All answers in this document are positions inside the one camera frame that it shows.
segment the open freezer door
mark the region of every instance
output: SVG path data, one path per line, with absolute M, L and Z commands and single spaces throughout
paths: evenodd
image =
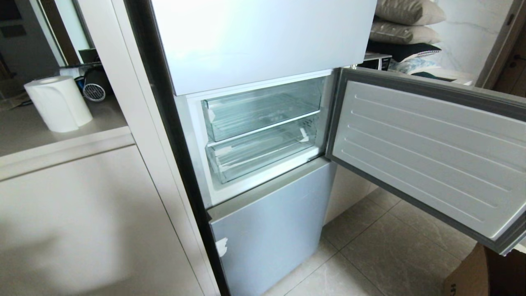
M 526 236 L 526 99 L 341 70 L 327 157 L 500 254 Z

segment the microwave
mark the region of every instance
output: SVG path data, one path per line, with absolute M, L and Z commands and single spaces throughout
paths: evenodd
M 391 62 L 391 55 L 379 53 L 365 53 L 363 63 L 358 64 L 358 67 L 369 68 L 375 70 L 387 71 L 389 63 Z

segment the gray pillow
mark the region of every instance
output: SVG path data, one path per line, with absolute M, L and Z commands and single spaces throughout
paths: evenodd
M 446 14 L 430 0 L 378 0 L 375 14 L 391 22 L 425 26 L 446 20 Z
M 386 21 L 374 21 L 369 39 L 391 44 L 434 44 L 440 42 L 440 35 L 425 26 L 405 26 Z

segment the top refrigerator door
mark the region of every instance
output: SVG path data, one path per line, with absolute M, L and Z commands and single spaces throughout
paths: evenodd
M 505 254 L 526 236 L 526 99 L 342 70 L 327 157 Z
M 151 0 L 177 95 L 363 61 L 376 0 Z

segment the marble wall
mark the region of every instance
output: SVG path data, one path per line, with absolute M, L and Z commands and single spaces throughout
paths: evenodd
M 442 42 L 442 52 L 427 57 L 442 68 L 478 77 L 513 0 L 435 0 L 446 13 L 445 22 L 430 25 Z

